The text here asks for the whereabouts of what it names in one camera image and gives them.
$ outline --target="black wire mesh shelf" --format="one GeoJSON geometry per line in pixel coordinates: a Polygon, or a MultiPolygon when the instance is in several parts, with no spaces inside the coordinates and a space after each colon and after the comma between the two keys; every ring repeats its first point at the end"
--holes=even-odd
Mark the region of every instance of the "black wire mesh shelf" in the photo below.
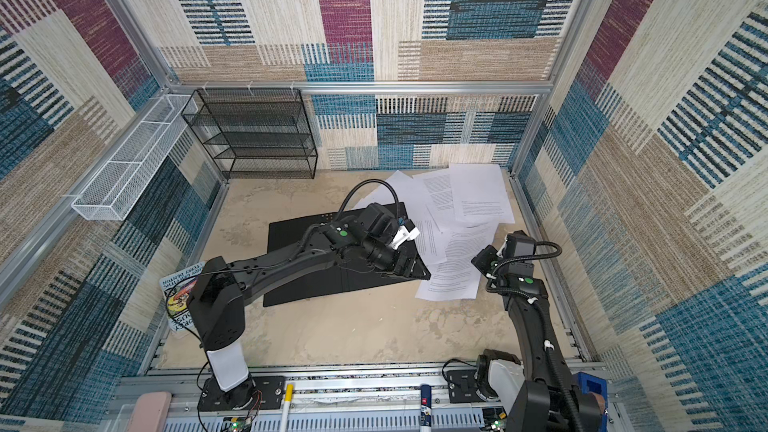
{"type": "Polygon", "coordinates": [[[187,125],[227,178],[314,178],[317,147],[301,92],[198,89],[187,125]]]}

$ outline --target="marker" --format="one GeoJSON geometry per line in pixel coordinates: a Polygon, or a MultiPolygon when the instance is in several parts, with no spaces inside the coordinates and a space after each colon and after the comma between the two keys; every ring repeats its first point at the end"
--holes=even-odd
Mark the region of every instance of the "marker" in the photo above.
{"type": "Polygon", "coordinates": [[[432,386],[422,384],[422,409],[418,415],[419,432],[432,430],[432,386]]]}
{"type": "Polygon", "coordinates": [[[290,401],[293,398],[293,384],[288,384],[286,387],[286,398],[283,400],[283,417],[280,418],[280,432],[286,432],[288,429],[288,409],[290,409],[290,401]]]}

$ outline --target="white wire basket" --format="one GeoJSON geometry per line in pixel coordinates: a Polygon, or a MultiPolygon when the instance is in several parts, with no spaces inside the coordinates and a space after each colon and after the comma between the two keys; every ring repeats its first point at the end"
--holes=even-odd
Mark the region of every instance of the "white wire basket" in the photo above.
{"type": "Polygon", "coordinates": [[[182,109],[196,113],[197,104],[189,98],[166,95],[157,101],[85,186],[72,208],[85,220],[125,220],[187,126],[182,109]]]}

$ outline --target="blue marker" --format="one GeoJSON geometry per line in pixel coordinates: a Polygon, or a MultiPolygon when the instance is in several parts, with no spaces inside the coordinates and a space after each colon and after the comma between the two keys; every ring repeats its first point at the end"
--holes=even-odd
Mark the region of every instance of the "blue marker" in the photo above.
{"type": "Polygon", "coordinates": [[[432,386],[422,384],[422,410],[418,415],[419,432],[432,430],[432,386]]]}

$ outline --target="pink object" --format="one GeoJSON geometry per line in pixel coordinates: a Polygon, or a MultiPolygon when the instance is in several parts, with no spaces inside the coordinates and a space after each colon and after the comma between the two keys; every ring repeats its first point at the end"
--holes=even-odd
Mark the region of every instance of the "pink object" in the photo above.
{"type": "Polygon", "coordinates": [[[170,392],[149,392],[136,400],[126,432],[161,432],[170,407],[170,392]]]}

